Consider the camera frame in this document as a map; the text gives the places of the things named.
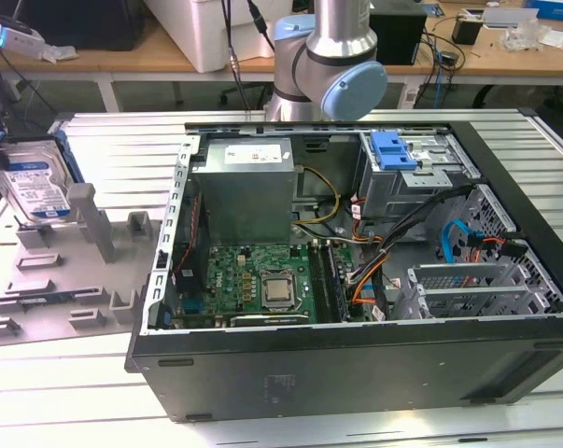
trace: black box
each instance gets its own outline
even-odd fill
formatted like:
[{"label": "black box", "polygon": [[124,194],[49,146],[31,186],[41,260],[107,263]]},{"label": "black box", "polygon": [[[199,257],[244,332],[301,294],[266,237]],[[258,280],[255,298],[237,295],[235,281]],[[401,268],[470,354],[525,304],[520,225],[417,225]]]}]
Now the black box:
[{"label": "black box", "polygon": [[376,60],[385,65],[413,65],[426,21],[427,13],[413,0],[372,0]]},{"label": "black box", "polygon": [[[17,4],[0,0],[0,14],[11,17]],[[18,20],[56,47],[129,51],[142,35],[142,7],[142,0],[24,0]]]}]

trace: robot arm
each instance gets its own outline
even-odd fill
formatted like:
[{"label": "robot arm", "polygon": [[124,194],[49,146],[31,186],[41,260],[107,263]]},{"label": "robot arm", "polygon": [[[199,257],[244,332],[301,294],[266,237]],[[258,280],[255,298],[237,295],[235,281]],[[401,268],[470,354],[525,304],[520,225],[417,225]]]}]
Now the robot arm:
[{"label": "robot arm", "polygon": [[387,72],[369,18],[368,0],[316,0],[316,15],[279,21],[267,120],[356,120],[378,105]]}]

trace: power supply label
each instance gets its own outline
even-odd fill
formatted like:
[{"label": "power supply label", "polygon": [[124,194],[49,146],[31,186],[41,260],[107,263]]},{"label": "power supply label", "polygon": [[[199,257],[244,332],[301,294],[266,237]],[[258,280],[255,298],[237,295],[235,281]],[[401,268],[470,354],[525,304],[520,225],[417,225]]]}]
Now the power supply label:
[{"label": "power supply label", "polygon": [[281,163],[282,161],[280,145],[230,145],[225,148],[225,164],[229,165]]},{"label": "power supply label", "polygon": [[11,192],[24,213],[34,217],[66,217],[69,203],[59,187],[51,183],[49,164],[44,161],[11,163],[6,171]]}]

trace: yellow wire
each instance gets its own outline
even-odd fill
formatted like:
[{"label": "yellow wire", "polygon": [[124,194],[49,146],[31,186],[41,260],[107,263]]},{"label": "yellow wire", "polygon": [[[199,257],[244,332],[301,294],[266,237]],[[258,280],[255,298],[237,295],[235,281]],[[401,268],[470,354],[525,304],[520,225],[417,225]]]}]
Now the yellow wire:
[{"label": "yellow wire", "polygon": [[314,173],[315,175],[317,175],[320,178],[320,180],[322,180],[325,184],[327,184],[329,186],[329,188],[333,191],[333,195],[335,196],[335,206],[333,207],[331,212],[324,217],[315,217],[313,219],[299,219],[297,221],[293,221],[293,223],[294,224],[318,224],[320,222],[325,222],[325,221],[331,219],[332,217],[334,217],[335,214],[339,211],[339,199],[341,198],[341,195],[339,194],[337,189],[333,186],[333,184],[330,182],[330,180],[327,177],[325,177],[324,175],[322,175],[319,171],[315,170],[314,168],[310,168],[309,166],[304,166],[303,170],[309,171],[310,173]]}]

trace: hard drive label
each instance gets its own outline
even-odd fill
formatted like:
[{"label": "hard drive label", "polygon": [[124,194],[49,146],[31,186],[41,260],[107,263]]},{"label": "hard drive label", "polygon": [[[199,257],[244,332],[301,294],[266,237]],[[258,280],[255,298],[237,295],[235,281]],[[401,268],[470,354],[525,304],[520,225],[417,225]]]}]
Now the hard drive label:
[{"label": "hard drive label", "polygon": [[71,213],[61,189],[50,182],[52,171],[48,163],[11,163],[6,176],[11,191],[27,215],[51,218],[65,217]]}]

